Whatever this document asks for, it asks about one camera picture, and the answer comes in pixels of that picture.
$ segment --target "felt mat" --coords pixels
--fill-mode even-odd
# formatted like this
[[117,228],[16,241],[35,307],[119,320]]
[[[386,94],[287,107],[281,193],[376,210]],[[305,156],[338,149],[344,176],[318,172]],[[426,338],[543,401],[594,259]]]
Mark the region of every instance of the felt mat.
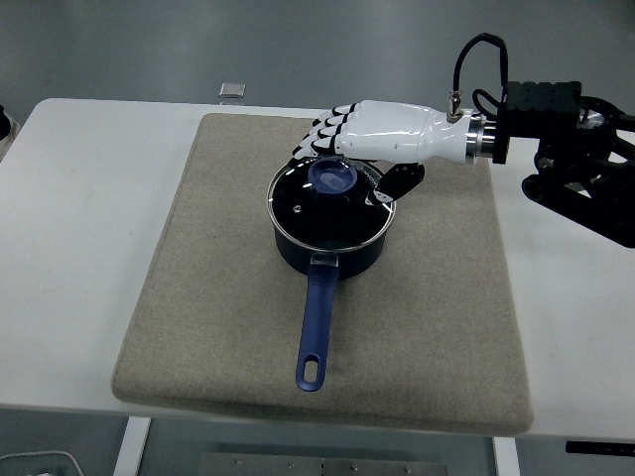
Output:
[[488,165],[427,163],[378,261],[338,284],[326,380],[295,383],[307,279],[271,177],[311,120],[209,114],[130,322],[123,401],[224,416],[515,434],[531,405]]

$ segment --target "small metal object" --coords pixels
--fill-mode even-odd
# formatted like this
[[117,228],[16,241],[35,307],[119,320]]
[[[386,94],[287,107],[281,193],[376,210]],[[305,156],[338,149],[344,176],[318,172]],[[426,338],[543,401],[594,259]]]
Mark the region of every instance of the small metal object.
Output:
[[538,169],[541,171],[552,171],[554,169],[554,160],[549,157],[541,157],[538,159]]
[[449,92],[449,111],[445,116],[447,122],[454,123],[463,116],[463,111],[460,107],[460,91]]
[[218,97],[239,98],[245,95],[245,85],[242,82],[223,82],[218,91]]

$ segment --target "gray floor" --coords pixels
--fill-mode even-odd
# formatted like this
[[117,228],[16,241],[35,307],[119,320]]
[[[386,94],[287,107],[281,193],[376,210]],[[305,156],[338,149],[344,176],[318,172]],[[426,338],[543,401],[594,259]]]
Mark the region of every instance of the gray floor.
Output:
[[632,476],[635,458],[597,454],[569,454],[567,442],[525,438],[516,441],[522,476]]
[[[8,454],[65,451],[86,476],[111,476],[128,418],[0,410],[0,458]],[[0,459],[0,476],[77,474],[67,456]]]
[[[482,31],[505,39],[510,79],[580,80],[635,114],[632,0],[0,0],[0,104],[24,123],[49,97],[217,103],[220,83],[237,81],[248,105],[373,98],[445,109],[455,58]],[[497,75],[497,53],[478,47],[462,89],[496,94]],[[78,424],[0,418],[5,443],[11,428],[47,428],[31,431],[33,448]],[[543,444],[521,451],[524,476],[581,474],[563,442]],[[548,453],[558,470],[528,469],[542,470]]]

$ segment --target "white table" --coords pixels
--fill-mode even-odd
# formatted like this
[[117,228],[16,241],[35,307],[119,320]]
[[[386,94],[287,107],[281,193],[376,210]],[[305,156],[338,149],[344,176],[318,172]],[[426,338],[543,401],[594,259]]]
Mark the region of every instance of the white table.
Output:
[[[0,406],[211,418],[124,404],[110,392],[209,112],[320,113],[71,99],[34,110],[0,164]],[[633,440],[635,251],[524,197],[536,145],[513,140],[508,165],[492,167],[535,413],[529,434]]]

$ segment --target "blue pot handle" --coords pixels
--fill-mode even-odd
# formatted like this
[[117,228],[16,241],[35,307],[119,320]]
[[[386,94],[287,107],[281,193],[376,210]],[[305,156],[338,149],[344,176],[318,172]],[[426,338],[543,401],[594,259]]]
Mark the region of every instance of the blue pot handle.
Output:
[[[298,351],[296,383],[302,390],[314,392],[324,384],[326,375],[330,317],[339,276],[337,255],[315,253],[311,258],[307,276],[307,303]],[[315,379],[307,381],[307,372],[312,373],[311,377],[315,374]]]

